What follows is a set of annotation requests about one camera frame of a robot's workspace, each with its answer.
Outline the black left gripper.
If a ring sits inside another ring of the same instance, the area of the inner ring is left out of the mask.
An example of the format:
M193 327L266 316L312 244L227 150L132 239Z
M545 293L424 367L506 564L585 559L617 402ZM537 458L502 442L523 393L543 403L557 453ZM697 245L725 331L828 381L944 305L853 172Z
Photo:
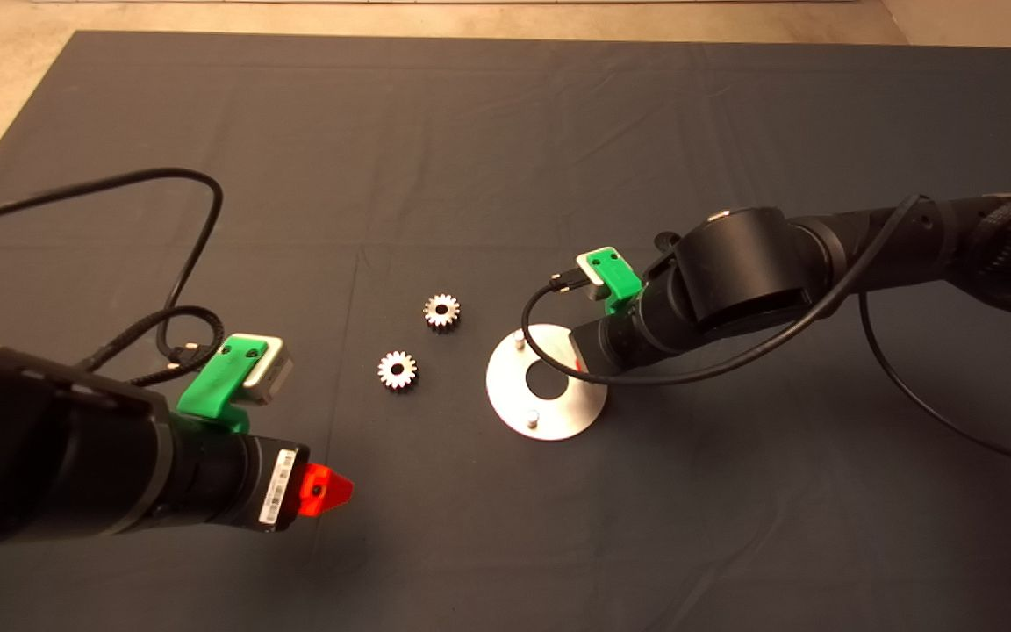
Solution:
M282 532L352 499L352 480L308 463L309 447L174 417L171 525Z

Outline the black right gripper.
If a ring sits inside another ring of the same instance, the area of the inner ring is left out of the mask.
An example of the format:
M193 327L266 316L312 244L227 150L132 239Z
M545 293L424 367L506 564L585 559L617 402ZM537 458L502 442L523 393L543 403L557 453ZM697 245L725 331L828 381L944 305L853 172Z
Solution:
M573 368L615 377L705 345L682 281L651 281L621 311L572 328Z

